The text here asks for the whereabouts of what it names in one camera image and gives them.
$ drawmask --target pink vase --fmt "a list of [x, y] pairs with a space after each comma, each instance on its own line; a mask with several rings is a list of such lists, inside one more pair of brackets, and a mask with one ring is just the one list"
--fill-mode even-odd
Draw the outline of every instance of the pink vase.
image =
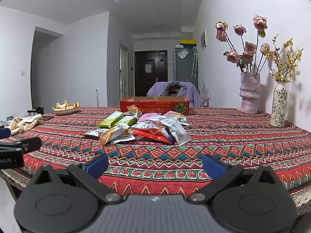
[[258, 99], [260, 98], [260, 74], [241, 73], [240, 96], [242, 97], [240, 111], [256, 114]]

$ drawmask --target gray refrigerator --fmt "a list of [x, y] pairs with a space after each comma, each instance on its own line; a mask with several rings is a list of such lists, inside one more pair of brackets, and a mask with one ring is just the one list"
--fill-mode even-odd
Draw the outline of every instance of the gray refrigerator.
[[197, 88], [197, 67], [192, 73], [194, 49], [187, 49], [188, 54], [182, 59], [178, 54], [183, 48], [174, 48], [174, 81], [191, 82]]

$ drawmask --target plate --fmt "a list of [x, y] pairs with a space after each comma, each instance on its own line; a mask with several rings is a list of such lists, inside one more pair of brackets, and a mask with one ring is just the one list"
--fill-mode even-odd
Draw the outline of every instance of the plate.
[[57, 116], [65, 116], [65, 115], [70, 115], [70, 114], [76, 113], [79, 110], [80, 110], [80, 107], [75, 108], [75, 109], [67, 109], [67, 110], [59, 110], [59, 111], [53, 110], [53, 113]]

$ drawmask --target vase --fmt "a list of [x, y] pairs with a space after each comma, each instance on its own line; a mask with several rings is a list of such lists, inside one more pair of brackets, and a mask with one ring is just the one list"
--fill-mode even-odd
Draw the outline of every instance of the vase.
[[260, 98], [260, 74], [241, 73], [240, 96], [242, 97], [240, 111], [256, 114], [258, 99]]
[[286, 110], [287, 90], [285, 88], [285, 82], [278, 81], [273, 92], [270, 124], [278, 128], [285, 127]]

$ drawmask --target red box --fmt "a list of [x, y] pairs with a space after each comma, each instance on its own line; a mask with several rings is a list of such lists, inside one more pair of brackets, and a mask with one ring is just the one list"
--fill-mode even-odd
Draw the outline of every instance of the red box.
[[127, 112], [127, 106], [136, 105], [143, 114], [166, 113], [175, 111], [183, 115], [189, 115], [189, 100], [187, 97], [129, 97], [120, 101], [121, 111]]

